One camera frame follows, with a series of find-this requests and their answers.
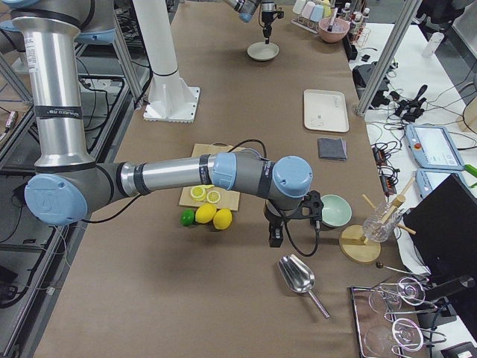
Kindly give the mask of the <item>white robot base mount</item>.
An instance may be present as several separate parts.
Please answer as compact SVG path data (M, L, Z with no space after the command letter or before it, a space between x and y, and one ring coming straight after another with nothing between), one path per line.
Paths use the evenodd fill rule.
M144 119L192 123L200 89L180 76L166 3L138 0L133 6L153 73Z

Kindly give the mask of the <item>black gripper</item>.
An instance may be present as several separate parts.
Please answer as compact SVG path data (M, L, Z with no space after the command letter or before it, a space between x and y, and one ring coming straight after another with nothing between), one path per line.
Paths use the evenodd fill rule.
M269 238L271 248L280 248L283 242L284 219L272 201L267 200L264 206L265 218L268 220Z
M260 4L260 21L263 26L262 33L265 38L265 44L270 43L271 27L270 25L276 19L282 19L284 17L284 11L281 7L278 7L273 0L263 0Z

